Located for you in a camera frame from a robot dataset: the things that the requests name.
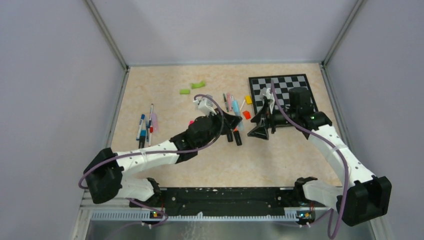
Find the orange black highlighter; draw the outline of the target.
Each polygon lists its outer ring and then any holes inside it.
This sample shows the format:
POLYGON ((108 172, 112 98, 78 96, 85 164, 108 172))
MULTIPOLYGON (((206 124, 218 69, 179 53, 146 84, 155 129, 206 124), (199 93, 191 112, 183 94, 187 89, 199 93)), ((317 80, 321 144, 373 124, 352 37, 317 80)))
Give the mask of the orange black highlighter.
POLYGON ((243 143, 242 143, 240 132, 237 129, 235 129, 233 131, 233 136, 234 136, 234 140, 236 142, 236 145, 241 146, 243 143))

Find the pink black highlighter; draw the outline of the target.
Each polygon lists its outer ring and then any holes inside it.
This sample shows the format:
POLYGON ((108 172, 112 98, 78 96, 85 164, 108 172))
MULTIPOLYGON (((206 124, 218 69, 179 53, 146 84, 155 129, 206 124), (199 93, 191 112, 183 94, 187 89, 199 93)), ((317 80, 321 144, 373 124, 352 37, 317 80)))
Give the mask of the pink black highlighter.
POLYGON ((233 142, 233 141, 234 141, 233 133, 232 133, 232 132, 228 132, 228 133, 226 134, 226 138, 227 138, 227 141, 228 141, 229 143, 233 142))

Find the green thin pen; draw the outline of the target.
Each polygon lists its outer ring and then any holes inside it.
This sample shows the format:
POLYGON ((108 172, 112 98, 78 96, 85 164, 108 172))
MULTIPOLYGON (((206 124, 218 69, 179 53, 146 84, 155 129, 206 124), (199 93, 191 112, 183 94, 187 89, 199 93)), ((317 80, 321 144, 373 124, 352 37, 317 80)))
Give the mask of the green thin pen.
POLYGON ((230 109, 229 109, 229 105, 228 105, 228 101, 227 101, 226 94, 225 94, 225 93, 223 93, 222 95, 223 95, 223 100, 224 100, 225 109, 226 109, 226 111, 227 111, 227 112, 229 112, 229 111, 230 111, 230 109))

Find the pink translucent pen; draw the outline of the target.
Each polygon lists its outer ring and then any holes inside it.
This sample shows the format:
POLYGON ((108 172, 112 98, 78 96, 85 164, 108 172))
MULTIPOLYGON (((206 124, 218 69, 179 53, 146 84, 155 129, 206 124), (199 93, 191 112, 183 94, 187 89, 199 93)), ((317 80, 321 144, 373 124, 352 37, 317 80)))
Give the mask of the pink translucent pen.
POLYGON ((228 111, 231 112, 232 111, 232 99, 231 99, 231 94, 229 92, 226 93, 226 101, 227 101, 227 105, 228 105, 228 111))

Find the light blue highlighter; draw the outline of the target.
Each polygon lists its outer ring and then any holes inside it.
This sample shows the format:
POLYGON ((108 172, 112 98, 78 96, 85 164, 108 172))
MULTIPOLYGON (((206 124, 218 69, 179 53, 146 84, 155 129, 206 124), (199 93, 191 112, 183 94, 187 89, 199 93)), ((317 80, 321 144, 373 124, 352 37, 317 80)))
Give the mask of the light blue highlighter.
POLYGON ((240 117, 240 122, 238 123, 237 129, 239 131, 244 130, 243 118, 241 117, 241 111, 237 100, 232 101, 232 109, 236 116, 240 117))

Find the pink pastel highlighter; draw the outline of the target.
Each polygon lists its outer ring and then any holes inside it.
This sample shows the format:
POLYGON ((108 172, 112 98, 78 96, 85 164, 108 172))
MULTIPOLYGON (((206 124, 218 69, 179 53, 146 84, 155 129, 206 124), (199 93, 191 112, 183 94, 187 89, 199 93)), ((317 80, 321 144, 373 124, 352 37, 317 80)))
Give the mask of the pink pastel highlighter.
POLYGON ((157 114, 155 112, 152 113, 151 125, 150 126, 152 127, 153 133, 157 132, 158 129, 159 129, 158 118, 157 118, 157 114))

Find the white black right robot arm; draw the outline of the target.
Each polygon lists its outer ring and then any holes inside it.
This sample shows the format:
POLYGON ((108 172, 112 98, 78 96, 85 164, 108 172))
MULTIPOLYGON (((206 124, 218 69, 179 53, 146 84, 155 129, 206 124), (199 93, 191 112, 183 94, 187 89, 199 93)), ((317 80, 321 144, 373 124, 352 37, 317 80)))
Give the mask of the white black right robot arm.
POLYGON ((290 89, 287 110, 279 105, 276 96, 270 87, 259 91, 258 99, 263 105, 250 120, 256 127, 247 135, 268 140, 282 124, 294 126, 321 152, 342 183, 337 187, 315 177, 300 177, 294 184, 294 202, 299 206, 317 202, 329 207, 350 227, 386 215, 391 182, 385 176, 376 176, 357 159, 328 116, 315 110, 309 90, 305 87, 290 89))

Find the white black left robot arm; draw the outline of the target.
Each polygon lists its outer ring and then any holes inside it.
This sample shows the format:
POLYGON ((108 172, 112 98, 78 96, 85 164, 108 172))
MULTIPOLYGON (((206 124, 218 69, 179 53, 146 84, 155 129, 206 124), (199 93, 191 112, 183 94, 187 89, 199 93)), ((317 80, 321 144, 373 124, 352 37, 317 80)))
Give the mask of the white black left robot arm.
POLYGON ((197 117, 187 130, 157 145, 124 152, 104 148, 83 171, 85 189, 96 205, 114 198, 127 198, 154 207, 161 198, 159 184, 151 177, 134 179, 132 175, 188 161, 221 135, 233 132, 241 121, 242 117, 225 112, 210 114, 197 117))

